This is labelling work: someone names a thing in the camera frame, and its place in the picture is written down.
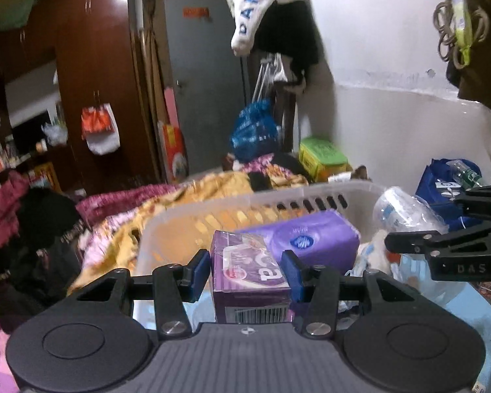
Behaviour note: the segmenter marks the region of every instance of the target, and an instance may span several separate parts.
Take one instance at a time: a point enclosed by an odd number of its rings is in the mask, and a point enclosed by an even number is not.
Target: blue bag
[[[471,161],[460,159],[472,170],[482,175],[480,168]],[[450,201],[448,197],[442,195],[444,189],[437,189],[436,182],[453,182],[451,168],[446,164],[453,160],[431,160],[431,165],[426,166],[424,174],[420,179],[416,195],[427,201],[430,207],[441,216],[445,223],[449,225],[449,231],[459,231],[460,229],[482,223],[482,220],[471,217],[464,217],[461,209]]]
[[[252,103],[240,112],[230,141],[232,152],[241,163],[279,150],[269,99]]]

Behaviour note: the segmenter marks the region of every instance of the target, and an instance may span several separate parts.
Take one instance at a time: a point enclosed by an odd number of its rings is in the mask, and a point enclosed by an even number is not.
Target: plastic water bottle
[[[480,174],[461,160],[449,161],[447,165],[451,167],[454,181],[462,185],[464,189],[486,186]]]
[[[397,186],[387,189],[378,199],[373,220],[388,232],[438,231],[443,234],[448,231],[448,226],[427,203]]]

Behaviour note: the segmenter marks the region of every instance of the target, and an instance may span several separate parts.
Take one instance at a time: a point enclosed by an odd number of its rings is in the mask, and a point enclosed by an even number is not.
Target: purple box
[[[302,263],[331,266],[341,274],[353,268],[360,233],[334,210],[242,230],[261,235],[277,262],[293,250]]]
[[[291,289],[261,236],[216,231],[211,260],[218,323],[289,321]]]

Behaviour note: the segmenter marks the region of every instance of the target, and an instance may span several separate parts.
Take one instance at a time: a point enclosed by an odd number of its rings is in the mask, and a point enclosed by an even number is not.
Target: barcode
[[[264,308],[226,307],[227,323],[268,324],[287,321],[289,306],[270,306]]]

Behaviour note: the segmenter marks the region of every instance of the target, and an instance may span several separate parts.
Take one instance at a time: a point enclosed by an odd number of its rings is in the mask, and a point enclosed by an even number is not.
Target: yellow box
[[[315,137],[300,141],[299,160],[315,182],[352,170],[347,157],[331,142]]]

